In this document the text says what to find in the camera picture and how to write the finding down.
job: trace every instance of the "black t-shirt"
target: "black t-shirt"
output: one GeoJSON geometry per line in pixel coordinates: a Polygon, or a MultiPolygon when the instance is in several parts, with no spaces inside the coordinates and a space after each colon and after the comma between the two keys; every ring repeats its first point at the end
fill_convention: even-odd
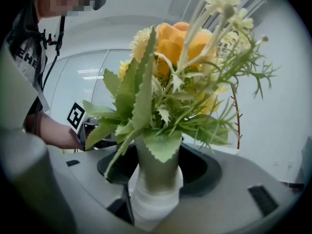
{"type": "MultiPolygon", "coordinates": [[[[42,88],[41,45],[34,0],[29,0],[16,16],[7,42],[18,69],[32,85],[38,81],[42,88]]],[[[35,113],[38,103],[40,102],[37,98],[28,114],[35,113]]]]}

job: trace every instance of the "man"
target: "man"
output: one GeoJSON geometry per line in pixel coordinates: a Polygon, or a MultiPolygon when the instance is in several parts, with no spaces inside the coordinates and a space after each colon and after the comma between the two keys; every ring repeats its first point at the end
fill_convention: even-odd
{"type": "MultiPolygon", "coordinates": [[[[19,70],[33,86],[42,89],[41,45],[38,22],[42,18],[61,16],[77,6],[88,5],[90,0],[30,0],[17,15],[11,32],[7,36],[10,52],[19,70]]],[[[37,98],[25,120],[26,131],[39,136],[47,145],[62,149],[83,149],[76,133],[66,125],[51,119],[42,110],[37,98]]]]}

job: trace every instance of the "black holder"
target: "black holder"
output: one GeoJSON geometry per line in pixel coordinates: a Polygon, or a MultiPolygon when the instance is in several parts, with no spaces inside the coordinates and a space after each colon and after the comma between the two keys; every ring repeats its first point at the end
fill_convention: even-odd
{"type": "MultiPolygon", "coordinates": [[[[98,162],[97,169],[102,175],[104,175],[114,155],[115,152],[98,162]]],[[[221,180],[222,169],[220,164],[215,159],[184,143],[180,145],[178,164],[183,174],[180,198],[201,197],[210,192],[221,180]]],[[[108,210],[132,224],[134,224],[134,218],[128,193],[128,182],[137,165],[137,149],[133,143],[125,155],[119,156],[107,176],[107,180],[111,183],[123,185],[125,191],[123,199],[117,200],[108,210]]]]}

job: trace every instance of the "orange flower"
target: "orange flower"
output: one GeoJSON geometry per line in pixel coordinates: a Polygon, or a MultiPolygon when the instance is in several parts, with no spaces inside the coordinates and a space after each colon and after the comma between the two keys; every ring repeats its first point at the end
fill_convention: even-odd
{"type": "MultiPolygon", "coordinates": [[[[163,23],[158,27],[158,46],[156,51],[164,54],[174,66],[177,66],[188,29],[189,24],[186,22],[178,22],[173,26],[163,23]]],[[[189,60],[197,57],[211,38],[212,36],[198,32],[188,49],[189,60]]]]}

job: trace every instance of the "flower bouquet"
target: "flower bouquet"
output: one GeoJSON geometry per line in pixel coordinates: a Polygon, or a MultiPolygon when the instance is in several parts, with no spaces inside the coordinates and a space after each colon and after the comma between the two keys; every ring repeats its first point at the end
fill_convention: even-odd
{"type": "Polygon", "coordinates": [[[89,116],[101,117],[86,148],[111,133],[121,143],[105,176],[131,141],[136,143],[140,166],[132,196],[136,223],[142,216],[149,221],[162,219],[177,205],[183,183],[177,162],[182,134],[209,146],[227,144],[228,132],[235,132],[232,119],[236,114],[229,115],[229,100],[218,118],[212,116],[221,104],[218,94],[226,86],[236,91],[240,76],[255,79],[255,95],[260,92],[262,96],[262,79],[271,86],[273,68],[263,63],[259,70],[258,65],[263,58],[259,46],[268,39],[251,37],[253,20],[246,17],[246,9],[235,8],[239,4],[240,0],[200,0],[189,23],[163,23],[139,31],[131,44],[132,59],[121,62],[119,76],[104,71],[103,81],[115,98],[116,110],[83,102],[89,116]],[[202,29],[216,13],[219,23],[213,33],[202,29]],[[150,209],[143,209],[135,199],[142,194],[145,200],[148,194],[163,198],[150,199],[150,209]],[[165,214],[144,215],[151,214],[153,206],[159,208],[162,200],[165,214]]]}

